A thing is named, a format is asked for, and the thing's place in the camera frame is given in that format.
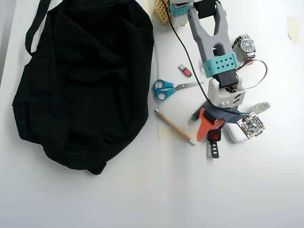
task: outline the red usb drive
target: red usb drive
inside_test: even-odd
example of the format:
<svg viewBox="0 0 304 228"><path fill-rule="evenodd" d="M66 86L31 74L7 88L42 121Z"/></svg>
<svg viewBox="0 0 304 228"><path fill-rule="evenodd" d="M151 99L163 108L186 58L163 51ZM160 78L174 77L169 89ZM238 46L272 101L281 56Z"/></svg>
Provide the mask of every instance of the red usb drive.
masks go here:
<svg viewBox="0 0 304 228"><path fill-rule="evenodd" d="M180 64L179 65L179 69L187 76L187 77L191 77L192 76L192 73L191 71L186 68L183 64Z"/></svg>

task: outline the circuit board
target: circuit board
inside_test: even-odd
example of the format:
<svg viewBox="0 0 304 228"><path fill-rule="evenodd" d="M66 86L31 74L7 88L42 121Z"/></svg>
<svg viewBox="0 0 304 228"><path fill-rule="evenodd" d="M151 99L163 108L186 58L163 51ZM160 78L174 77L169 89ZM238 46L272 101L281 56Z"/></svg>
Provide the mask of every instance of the circuit board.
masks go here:
<svg viewBox="0 0 304 228"><path fill-rule="evenodd" d="M248 117L237 122L248 139L254 139L266 130L263 123L255 113L250 113Z"/></svg>

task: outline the watch face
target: watch face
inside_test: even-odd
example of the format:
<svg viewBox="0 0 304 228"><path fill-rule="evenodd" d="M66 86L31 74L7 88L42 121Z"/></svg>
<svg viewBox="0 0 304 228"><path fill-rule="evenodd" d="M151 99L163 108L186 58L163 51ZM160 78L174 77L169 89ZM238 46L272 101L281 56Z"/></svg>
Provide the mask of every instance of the watch face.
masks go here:
<svg viewBox="0 0 304 228"><path fill-rule="evenodd" d="M241 48L245 52L253 52L256 49L256 46L255 46L253 39L247 38L242 41Z"/></svg>

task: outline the yellow breadboard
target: yellow breadboard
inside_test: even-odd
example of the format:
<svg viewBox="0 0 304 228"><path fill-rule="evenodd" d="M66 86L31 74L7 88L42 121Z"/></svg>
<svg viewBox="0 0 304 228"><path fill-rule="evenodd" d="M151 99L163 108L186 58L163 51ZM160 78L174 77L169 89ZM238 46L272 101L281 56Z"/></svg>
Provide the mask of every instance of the yellow breadboard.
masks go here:
<svg viewBox="0 0 304 228"><path fill-rule="evenodd" d="M163 0L164 3L166 4L167 9L169 10L169 0ZM154 8L155 14L157 15L158 19L160 20L161 24L165 25L168 22L168 16L167 12L165 9L165 6L162 2L162 0L158 0L157 3L155 4Z"/></svg>

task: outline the red and white wire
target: red and white wire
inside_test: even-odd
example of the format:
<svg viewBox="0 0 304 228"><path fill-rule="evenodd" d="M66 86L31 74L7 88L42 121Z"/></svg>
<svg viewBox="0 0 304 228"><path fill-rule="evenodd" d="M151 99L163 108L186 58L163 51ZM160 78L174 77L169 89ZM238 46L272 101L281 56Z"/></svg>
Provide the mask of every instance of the red and white wire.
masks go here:
<svg viewBox="0 0 304 228"><path fill-rule="evenodd" d="M247 66L248 64L254 63L254 62L261 62L261 63L263 63L264 66L265 66L265 74L264 74L264 76L262 77L262 79L261 79L256 85L254 85L254 86L252 86L252 87L244 88L244 89L242 89L242 88L240 88L240 89L233 89L233 91L241 91L241 90L252 89L252 88L258 86L258 85L265 79L266 75L268 74L268 66L267 66L267 64L266 64L264 61L259 60L259 59L252 59L252 60L250 60L250 61L244 63L243 65L241 65L241 66L239 66L238 68L236 68L236 71L237 71L237 70L240 70L240 69L242 69L243 67Z"/></svg>

